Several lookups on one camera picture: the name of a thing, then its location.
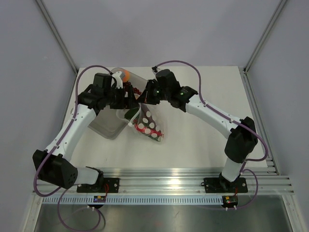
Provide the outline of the red orange meat slab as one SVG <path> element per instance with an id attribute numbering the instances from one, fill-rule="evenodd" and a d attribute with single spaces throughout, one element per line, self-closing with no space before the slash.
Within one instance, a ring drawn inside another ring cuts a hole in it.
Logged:
<path id="1" fill-rule="evenodd" d="M 141 105 L 141 118 L 143 123 L 149 124 L 154 122 L 153 114 L 151 112 L 150 107 L 148 107 L 146 104 Z"/>

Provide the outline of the clear zip top bag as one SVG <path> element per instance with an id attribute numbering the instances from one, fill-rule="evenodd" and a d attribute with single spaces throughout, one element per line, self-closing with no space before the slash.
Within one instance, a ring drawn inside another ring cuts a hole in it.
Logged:
<path id="1" fill-rule="evenodd" d="M 164 122 L 154 106 L 140 103 L 132 109 L 118 109 L 116 116 L 126 122 L 134 132 L 155 141 L 162 142 L 165 136 Z"/>

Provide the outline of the green cucumber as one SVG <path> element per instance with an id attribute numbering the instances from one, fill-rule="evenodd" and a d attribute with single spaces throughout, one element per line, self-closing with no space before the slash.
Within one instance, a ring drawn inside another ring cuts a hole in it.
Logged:
<path id="1" fill-rule="evenodd" d="M 137 132 L 146 136 L 149 139 L 152 139 L 156 142 L 161 142 L 164 137 L 164 133 L 162 131 L 156 131 L 155 129 L 150 128 L 136 128 Z"/>

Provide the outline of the red chili pepper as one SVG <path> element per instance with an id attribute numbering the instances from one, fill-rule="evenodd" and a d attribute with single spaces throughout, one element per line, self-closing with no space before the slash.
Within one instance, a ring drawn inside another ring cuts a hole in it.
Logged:
<path id="1" fill-rule="evenodd" d="M 152 139 L 158 139 L 159 137 L 164 136 L 164 132 L 161 130 L 161 127 L 153 122 L 151 123 L 139 122 L 136 123 L 134 127 L 138 132 Z"/>

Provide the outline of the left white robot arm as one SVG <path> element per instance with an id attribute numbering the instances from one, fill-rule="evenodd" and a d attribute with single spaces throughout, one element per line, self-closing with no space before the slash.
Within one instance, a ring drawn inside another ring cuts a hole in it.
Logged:
<path id="1" fill-rule="evenodd" d="M 33 162 L 38 180 L 70 189 L 87 185 L 93 192 L 104 188 L 103 171 L 93 167 L 75 167 L 70 160 L 88 126 L 106 106 L 111 109 L 129 109 L 138 105 L 134 87 L 129 85 L 131 75 L 126 70 L 97 73 L 93 83 L 84 91 L 75 93 L 75 106 L 65 126 L 45 150 L 36 150 Z"/>

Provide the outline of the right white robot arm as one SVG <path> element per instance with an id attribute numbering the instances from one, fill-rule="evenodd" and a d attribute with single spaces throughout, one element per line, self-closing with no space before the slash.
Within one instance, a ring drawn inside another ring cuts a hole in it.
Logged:
<path id="1" fill-rule="evenodd" d="M 147 81 L 140 103 L 157 105 L 167 101 L 176 109 L 194 115 L 217 131 L 226 139 L 224 153 L 225 166 L 216 178 L 214 188 L 221 192 L 231 192 L 236 188 L 242 166 L 257 145 L 256 129 L 253 119 L 227 116 L 226 113 L 205 100 L 196 90 L 181 86 L 169 69 L 152 68 L 155 79 Z"/>

